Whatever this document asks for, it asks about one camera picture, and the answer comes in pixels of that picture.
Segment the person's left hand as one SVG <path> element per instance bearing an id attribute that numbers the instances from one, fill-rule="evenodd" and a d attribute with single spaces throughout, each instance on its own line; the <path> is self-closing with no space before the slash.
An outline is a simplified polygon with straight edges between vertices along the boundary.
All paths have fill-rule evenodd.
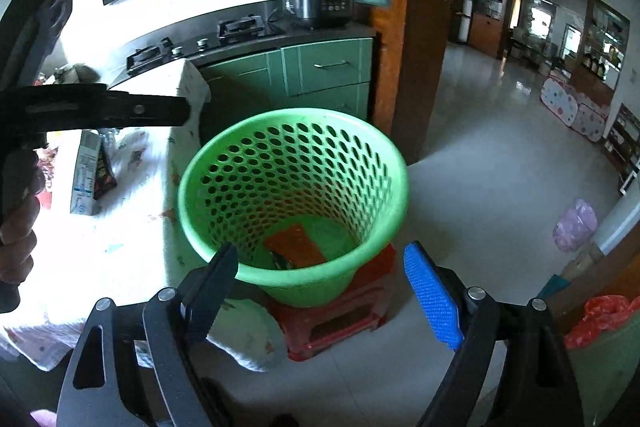
<path id="1" fill-rule="evenodd" d="M 1 225 L 1 280 L 3 283 L 20 285 L 26 280 L 32 267 L 32 251 L 37 245 L 37 236 L 32 229 L 40 211 L 37 195 L 43 190 L 44 176 L 33 150 L 17 150 L 6 160 L 10 173 L 27 174 L 27 181 L 18 181 L 21 200 Z"/>

